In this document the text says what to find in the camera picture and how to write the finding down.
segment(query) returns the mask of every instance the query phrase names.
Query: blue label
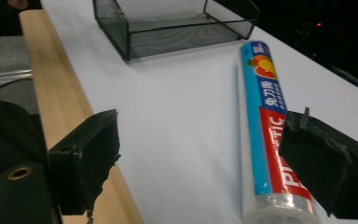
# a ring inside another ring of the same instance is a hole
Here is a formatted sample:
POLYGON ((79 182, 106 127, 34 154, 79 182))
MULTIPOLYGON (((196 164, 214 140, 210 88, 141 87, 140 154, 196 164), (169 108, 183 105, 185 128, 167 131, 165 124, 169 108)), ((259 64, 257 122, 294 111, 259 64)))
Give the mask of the blue label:
POLYGON ((263 91, 264 88, 261 88, 261 82, 258 80, 258 76, 255 74, 254 68, 252 66, 246 65, 248 61, 254 57, 252 47, 256 43, 252 42, 251 44, 244 45, 241 48, 241 59, 245 82, 244 86, 246 94, 246 105, 248 108, 247 112, 255 195, 259 195, 272 193, 272 187, 270 184, 271 180, 269 175, 269 164, 267 160, 261 118, 258 109, 266 103, 266 99, 260 97, 260 92, 263 91))

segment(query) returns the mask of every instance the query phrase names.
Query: wooden plank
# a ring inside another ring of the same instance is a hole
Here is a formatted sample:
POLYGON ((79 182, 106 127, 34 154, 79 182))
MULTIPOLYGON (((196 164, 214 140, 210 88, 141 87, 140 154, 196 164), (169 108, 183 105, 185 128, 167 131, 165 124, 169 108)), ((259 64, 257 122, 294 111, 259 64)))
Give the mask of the wooden plank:
MULTIPOLYGON (((92 109, 69 63, 57 33, 44 10, 20 14, 22 31, 34 74, 34 88, 47 147, 52 148, 92 109)), ((65 216, 65 224, 86 223, 85 216, 65 216)), ((118 167, 111 169, 95 204, 99 224, 137 224, 142 219, 118 167)))

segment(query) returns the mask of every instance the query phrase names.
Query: black cable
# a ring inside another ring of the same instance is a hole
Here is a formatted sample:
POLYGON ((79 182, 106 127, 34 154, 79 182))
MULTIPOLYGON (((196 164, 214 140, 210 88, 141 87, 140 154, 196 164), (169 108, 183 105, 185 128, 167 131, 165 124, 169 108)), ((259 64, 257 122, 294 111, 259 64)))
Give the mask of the black cable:
POLYGON ((7 83, 5 83, 5 84, 0 85, 0 90, 1 90, 2 88, 4 88, 4 87, 8 86, 8 85, 13 84, 13 83, 21 82, 21 81, 30 81, 30 80, 32 80, 31 77, 24 77, 24 78, 16 79, 16 80, 13 80, 13 81, 9 81, 9 82, 7 82, 7 83))

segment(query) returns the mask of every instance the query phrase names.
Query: dark background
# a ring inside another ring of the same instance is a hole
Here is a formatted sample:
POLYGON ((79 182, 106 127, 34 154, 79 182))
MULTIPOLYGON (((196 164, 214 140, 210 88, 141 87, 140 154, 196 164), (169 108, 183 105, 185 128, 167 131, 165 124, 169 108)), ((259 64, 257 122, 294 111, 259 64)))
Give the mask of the dark background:
POLYGON ((254 0, 257 23, 315 62, 358 78, 358 0, 254 0))

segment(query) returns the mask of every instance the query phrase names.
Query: black mesh tray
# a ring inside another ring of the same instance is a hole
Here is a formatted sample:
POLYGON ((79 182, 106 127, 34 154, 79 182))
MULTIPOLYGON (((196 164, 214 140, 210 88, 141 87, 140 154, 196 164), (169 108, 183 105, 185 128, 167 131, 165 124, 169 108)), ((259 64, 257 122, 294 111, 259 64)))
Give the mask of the black mesh tray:
POLYGON ((248 39, 248 0, 93 0, 95 19, 123 60, 248 39))

